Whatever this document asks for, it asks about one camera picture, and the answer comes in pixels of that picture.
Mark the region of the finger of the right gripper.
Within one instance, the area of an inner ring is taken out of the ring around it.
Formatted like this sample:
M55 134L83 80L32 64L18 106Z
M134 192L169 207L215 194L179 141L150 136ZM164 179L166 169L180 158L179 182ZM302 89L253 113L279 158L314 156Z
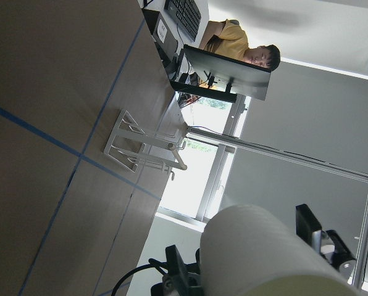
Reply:
M296 235L316 252L320 252L322 226L307 204L296 206Z
M175 245L165 248L167 275L165 275L165 295L202 295L200 251L195 253L195 263L186 264Z

